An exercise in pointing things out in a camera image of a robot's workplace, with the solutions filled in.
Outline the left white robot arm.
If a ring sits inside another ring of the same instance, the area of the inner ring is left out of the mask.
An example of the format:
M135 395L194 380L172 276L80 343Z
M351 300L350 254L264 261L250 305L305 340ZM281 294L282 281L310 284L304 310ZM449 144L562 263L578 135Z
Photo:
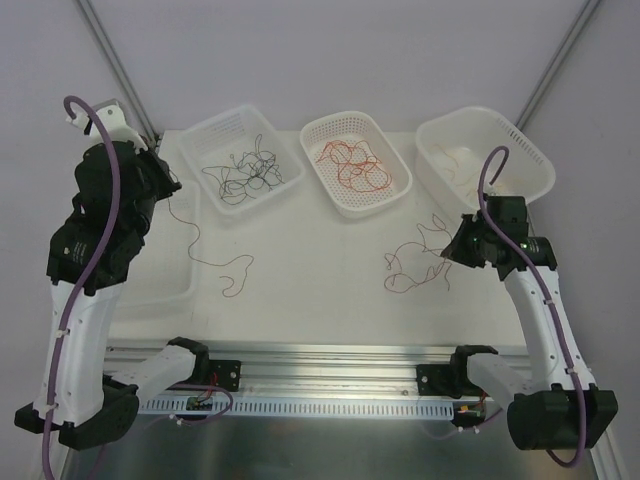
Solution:
M113 144L120 199L114 229L88 278L81 277L104 233L111 211L112 175L107 148L90 147L76 166L73 210L50 240L46 274L53 298L47 374L36 401L15 414L17 427L58 432L61 444L82 451L115 442L133 424L139 407L175 384L203 387L210 377L209 350L176 337L160 353L116 374L104 373L104 356L116 304L131 261L145 244L157 202L181 184L167 163L133 141Z

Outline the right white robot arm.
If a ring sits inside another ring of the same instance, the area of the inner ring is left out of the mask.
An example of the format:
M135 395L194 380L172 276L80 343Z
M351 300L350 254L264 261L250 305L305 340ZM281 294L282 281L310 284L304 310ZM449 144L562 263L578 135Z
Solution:
M618 402L613 391L597 386L579 351L553 248L547 238L530 235L524 198L484 195L477 213L463 215L441 255L470 268L496 270L516 308L531 362L531 377L525 379L495 348L462 345L450 357L450 386L463 395L479 388L492 398L505 410L520 450L594 447Z

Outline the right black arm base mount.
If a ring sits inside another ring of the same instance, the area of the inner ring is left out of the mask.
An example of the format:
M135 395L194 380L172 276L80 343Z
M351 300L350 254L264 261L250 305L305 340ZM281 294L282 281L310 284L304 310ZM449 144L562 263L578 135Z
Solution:
M415 368L419 396L444 396L461 399L466 396L480 397L483 390L458 380L449 364L418 364Z

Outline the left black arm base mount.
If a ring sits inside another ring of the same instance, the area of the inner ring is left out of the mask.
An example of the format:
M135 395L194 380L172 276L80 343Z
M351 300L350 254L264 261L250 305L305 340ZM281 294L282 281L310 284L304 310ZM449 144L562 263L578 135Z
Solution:
M211 391L215 387L229 392L237 392L240 388L242 362L239 360L210 360L209 370L203 380L195 383L178 383L170 390Z

